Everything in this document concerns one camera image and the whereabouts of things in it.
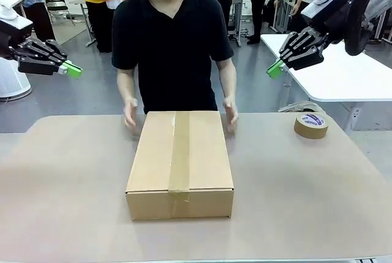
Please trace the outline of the person's left forearm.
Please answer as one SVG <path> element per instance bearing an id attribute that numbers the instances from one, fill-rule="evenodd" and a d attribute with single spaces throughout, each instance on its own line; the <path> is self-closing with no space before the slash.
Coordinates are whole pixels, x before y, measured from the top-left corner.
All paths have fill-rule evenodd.
<path id="1" fill-rule="evenodd" d="M 220 85 L 225 99 L 235 101 L 236 96 L 236 69 L 231 58 L 218 61 Z"/>

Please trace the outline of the beige cloth bundle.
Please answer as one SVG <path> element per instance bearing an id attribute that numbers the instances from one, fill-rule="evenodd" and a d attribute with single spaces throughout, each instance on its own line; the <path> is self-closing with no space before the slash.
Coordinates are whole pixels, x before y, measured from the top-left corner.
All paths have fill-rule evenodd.
<path id="1" fill-rule="evenodd" d="M 298 101 L 292 104 L 281 107 L 278 110 L 279 113 L 285 112 L 316 112 L 325 113 L 325 111 L 315 102 L 311 101 Z"/>

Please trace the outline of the person's right forearm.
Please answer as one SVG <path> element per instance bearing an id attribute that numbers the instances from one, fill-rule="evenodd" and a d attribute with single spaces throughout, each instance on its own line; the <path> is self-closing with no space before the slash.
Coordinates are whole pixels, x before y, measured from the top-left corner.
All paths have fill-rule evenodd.
<path id="1" fill-rule="evenodd" d="M 123 102 L 136 107 L 137 98 L 135 93 L 134 70 L 118 69 L 117 86 Z"/>

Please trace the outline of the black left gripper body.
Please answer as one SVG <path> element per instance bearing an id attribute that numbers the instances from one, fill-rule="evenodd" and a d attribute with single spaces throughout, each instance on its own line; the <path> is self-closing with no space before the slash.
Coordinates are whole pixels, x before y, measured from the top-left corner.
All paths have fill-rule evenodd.
<path id="1" fill-rule="evenodd" d="M 0 57 L 11 58 L 10 48 L 22 44 L 32 33 L 32 21 L 28 19 L 0 19 Z"/>

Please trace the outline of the white side table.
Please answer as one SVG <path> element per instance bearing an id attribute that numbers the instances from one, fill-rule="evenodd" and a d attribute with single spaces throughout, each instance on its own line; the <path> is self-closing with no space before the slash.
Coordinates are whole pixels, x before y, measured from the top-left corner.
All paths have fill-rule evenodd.
<path id="1" fill-rule="evenodd" d="M 344 131 L 354 130 L 364 104 L 392 102 L 392 69 L 370 56 L 346 54 L 344 44 L 331 44 L 323 51 L 324 61 L 295 71 L 280 66 L 285 81 L 280 96 L 281 107 L 287 105 L 292 81 L 309 99 L 317 102 L 352 103 Z"/>

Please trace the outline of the brown tape strip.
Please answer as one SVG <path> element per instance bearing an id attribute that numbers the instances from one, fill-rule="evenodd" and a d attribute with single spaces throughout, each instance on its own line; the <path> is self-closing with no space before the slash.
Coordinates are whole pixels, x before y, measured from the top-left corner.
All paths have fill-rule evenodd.
<path id="1" fill-rule="evenodd" d="M 175 112 L 173 147 L 168 181 L 169 218 L 189 216 L 190 115 Z"/>

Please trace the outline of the person's left hand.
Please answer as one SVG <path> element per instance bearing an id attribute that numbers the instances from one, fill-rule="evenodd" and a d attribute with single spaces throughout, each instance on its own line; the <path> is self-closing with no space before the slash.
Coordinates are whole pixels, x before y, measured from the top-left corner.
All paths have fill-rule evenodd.
<path id="1" fill-rule="evenodd" d="M 238 109 L 235 98 L 232 96 L 226 97 L 223 101 L 223 106 L 227 116 L 227 130 L 228 132 L 235 132 L 238 121 Z"/>

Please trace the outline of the person's right hand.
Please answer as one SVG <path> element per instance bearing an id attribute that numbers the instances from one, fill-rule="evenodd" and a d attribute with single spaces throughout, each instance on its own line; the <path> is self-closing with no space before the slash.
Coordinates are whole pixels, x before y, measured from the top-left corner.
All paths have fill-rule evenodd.
<path id="1" fill-rule="evenodd" d="M 124 102 L 124 122 L 133 134 L 137 134 L 137 100 L 134 97 Z"/>

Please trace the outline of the person in black polo shirt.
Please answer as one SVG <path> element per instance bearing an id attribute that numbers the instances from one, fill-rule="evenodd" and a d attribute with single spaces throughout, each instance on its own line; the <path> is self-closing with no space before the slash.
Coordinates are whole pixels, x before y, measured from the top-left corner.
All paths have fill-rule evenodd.
<path id="1" fill-rule="evenodd" d="M 211 66 L 233 56 L 217 0 L 125 0 L 112 35 L 112 64 L 137 71 L 145 113 L 217 110 Z"/>

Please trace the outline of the brown cardboard box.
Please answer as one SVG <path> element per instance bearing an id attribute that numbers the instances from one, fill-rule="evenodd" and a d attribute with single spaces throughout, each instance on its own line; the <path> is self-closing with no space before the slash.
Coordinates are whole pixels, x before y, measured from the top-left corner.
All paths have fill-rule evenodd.
<path id="1" fill-rule="evenodd" d="M 229 217 L 234 185 L 218 111 L 191 111 L 189 216 Z M 149 112 L 125 190 L 133 220 L 171 219 L 168 181 L 175 112 Z"/>

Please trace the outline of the brown packing tape roll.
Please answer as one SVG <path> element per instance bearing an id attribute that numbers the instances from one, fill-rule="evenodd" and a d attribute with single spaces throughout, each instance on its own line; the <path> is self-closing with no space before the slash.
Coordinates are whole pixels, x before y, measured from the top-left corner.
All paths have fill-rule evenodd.
<path id="1" fill-rule="evenodd" d="M 328 122 L 320 113 L 300 113 L 295 120 L 294 131 L 307 139 L 322 139 L 328 131 Z"/>

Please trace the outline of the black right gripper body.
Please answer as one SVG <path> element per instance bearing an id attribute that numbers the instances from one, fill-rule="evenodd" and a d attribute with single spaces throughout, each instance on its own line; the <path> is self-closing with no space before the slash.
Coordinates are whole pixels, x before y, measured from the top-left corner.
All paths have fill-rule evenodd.
<path id="1" fill-rule="evenodd" d="M 340 42 L 344 37 L 346 16 L 351 0 L 328 0 L 317 5 L 312 2 L 306 7 L 308 25 L 328 42 Z"/>

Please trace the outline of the white round pedestal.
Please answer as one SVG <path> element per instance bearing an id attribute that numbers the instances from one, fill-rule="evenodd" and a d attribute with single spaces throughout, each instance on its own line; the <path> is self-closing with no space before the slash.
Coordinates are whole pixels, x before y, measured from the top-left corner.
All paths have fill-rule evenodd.
<path id="1" fill-rule="evenodd" d="M 0 58 L 0 102 L 21 99 L 31 91 L 26 74 L 18 71 L 18 63 Z"/>

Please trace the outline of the grey background table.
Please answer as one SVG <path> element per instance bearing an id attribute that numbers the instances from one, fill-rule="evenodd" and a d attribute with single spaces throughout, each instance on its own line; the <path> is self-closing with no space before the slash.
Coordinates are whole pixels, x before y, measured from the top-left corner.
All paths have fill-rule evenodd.
<path id="1" fill-rule="evenodd" d="M 86 47 L 89 47 L 90 45 L 94 44 L 96 42 L 96 38 L 95 35 L 92 31 L 92 27 L 91 24 L 89 22 L 89 18 L 88 18 L 88 8 L 85 4 L 85 0 L 76 0 L 76 1 L 72 1 L 71 4 L 79 6 L 80 10 L 82 12 L 84 21 L 85 21 L 85 25 L 86 25 L 86 29 L 88 31 L 88 37 L 89 37 L 89 41 L 86 43 Z"/>

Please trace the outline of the grey metal desk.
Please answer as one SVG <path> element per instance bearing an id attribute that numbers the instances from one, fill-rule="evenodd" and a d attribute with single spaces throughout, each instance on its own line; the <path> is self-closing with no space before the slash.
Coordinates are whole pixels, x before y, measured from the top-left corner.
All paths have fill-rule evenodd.
<path id="1" fill-rule="evenodd" d="M 248 35 L 248 29 L 242 28 L 243 21 L 243 3 L 244 0 L 233 0 L 231 12 L 229 15 L 228 36 L 230 40 L 234 40 L 238 47 L 242 46 L 241 36 Z"/>

